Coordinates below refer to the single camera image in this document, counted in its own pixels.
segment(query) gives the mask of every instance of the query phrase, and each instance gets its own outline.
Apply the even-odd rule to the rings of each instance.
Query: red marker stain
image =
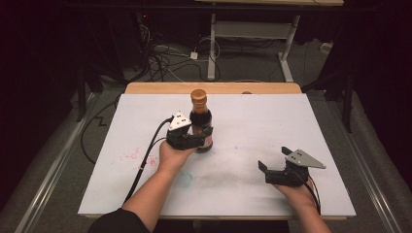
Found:
[[[156,159],[151,154],[149,154],[149,157],[148,157],[148,164],[150,164],[151,166],[156,165]]]
[[[132,151],[132,152],[124,152],[122,156],[119,156],[120,161],[124,160],[124,159],[137,159],[139,158],[139,148],[137,148],[136,150]]]

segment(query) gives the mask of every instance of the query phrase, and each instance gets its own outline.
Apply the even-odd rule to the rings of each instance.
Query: brown glass bottle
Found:
[[[212,127],[212,113],[207,108],[206,91],[203,89],[194,90],[191,95],[193,109],[190,112],[192,134],[201,134],[209,127]],[[203,147],[199,147],[196,152],[209,151],[213,146],[212,135],[206,137]]]

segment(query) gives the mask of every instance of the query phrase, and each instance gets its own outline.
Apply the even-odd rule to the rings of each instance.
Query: black sleeve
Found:
[[[138,216],[122,208],[98,218],[87,232],[151,233]]]

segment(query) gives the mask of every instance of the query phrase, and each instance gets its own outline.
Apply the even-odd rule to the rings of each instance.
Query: forearm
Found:
[[[330,230],[314,207],[295,209],[303,233],[329,233]]]
[[[122,206],[135,213],[153,232],[161,209],[169,194],[174,174],[156,171]]]

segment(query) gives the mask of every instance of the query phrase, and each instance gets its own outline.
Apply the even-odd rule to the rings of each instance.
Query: bottle cap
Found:
[[[203,89],[196,89],[192,91],[190,97],[193,105],[204,105],[207,102],[206,91]]]

